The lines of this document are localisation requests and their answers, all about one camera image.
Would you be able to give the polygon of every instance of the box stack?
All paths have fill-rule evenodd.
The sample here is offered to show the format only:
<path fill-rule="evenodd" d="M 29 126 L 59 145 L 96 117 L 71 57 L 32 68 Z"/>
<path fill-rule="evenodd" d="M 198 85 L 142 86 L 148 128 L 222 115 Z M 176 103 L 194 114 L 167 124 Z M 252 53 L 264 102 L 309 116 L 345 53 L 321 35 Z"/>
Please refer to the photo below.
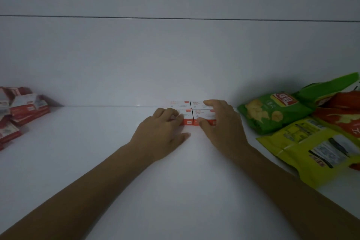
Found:
<path fill-rule="evenodd" d="M 21 127 L 47 113 L 45 100 L 26 87 L 0 87 L 0 150 L 22 135 Z"/>
<path fill-rule="evenodd" d="M 199 125 L 197 118 L 204 118 L 210 125 L 216 125 L 215 111 L 211 106 L 204 105 L 203 101 L 172 101 L 169 107 L 184 115 L 181 125 Z"/>

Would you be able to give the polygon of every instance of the hand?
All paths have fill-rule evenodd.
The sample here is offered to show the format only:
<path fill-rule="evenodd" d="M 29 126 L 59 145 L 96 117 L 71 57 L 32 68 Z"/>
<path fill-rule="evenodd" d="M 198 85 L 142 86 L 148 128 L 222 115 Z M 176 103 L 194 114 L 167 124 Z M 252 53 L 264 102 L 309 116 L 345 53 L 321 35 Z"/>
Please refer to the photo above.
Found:
<path fill-rule="evenodd" d="M 214 107 L 216 126 L 211 126 L 204 118 L 198 118 L 201 129 L 223 155 L 232 160 L 241 158 L 249 145 L 240 115 L 226 101 L 207 100 L 204 104 Z"/>
<path fill-rule="evenodd" d="M 181 133 L 173 137 L 174 130 L 182 123 L 184 115 L 172 108 L 158 108 L 152 117 L 146 118 L 136 129 L 129 145 L 149 157 L 152 162 L 158 161 L 190 137 L 190 133 Z"/>

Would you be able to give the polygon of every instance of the white table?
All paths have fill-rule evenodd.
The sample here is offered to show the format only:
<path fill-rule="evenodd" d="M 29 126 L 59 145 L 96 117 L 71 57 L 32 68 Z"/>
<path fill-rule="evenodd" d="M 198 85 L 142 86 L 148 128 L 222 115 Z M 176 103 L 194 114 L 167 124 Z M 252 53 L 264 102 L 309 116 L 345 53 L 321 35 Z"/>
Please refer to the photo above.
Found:
<path fill-rule="evenodd" d="M 0 152 L 0 233 L 127 143 L 155 107 L 56 107 Z M 251 145 L 284 169 L 245 127 Z M 275 205 L 199 127 L 114 201 L 87 239 L 298 239 Z M 360 173 L 320 191 L 360 217 Z"/>

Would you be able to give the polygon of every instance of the forearm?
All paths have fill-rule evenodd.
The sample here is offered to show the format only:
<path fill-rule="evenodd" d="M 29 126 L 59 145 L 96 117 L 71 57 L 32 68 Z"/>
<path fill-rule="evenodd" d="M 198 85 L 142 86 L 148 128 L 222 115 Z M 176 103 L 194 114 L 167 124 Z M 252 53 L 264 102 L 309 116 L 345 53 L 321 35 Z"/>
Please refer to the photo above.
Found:
<path fill-rule="evenodd" d="M 136 148 L 125 145 L 17 222 L 0 239 L 81 239 L 150 164 Z"/>
<path fill-rule="evenodd" d="M 359 239 L 360 220 L 249 146 L 233 158 L 280 208 L 303 239 Z"/>

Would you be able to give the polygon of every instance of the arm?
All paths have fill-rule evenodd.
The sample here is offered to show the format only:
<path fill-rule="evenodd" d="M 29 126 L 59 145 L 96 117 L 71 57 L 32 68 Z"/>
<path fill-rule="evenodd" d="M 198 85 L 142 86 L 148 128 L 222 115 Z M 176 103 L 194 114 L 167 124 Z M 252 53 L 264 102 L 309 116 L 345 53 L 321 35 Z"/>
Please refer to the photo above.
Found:
<path fill-rule="evenodd" d="M 279 207 L 303 239 L 359 239 L 360 220 L 251 147 L 241 117 L 226 101 L 208 100 L 217 126 L 198 119 L 213 145 L 243 169 Z"/>
<path fill-rule="evenodd" d="M 2 235 L 9 239 L 82 239 L 110 203 L 153 162 L 190 135 L 172 134 L 183 120 L 174 109 L 159 108 L 144 120 L 131 141 L 94 169 L 37 207 Z"/>

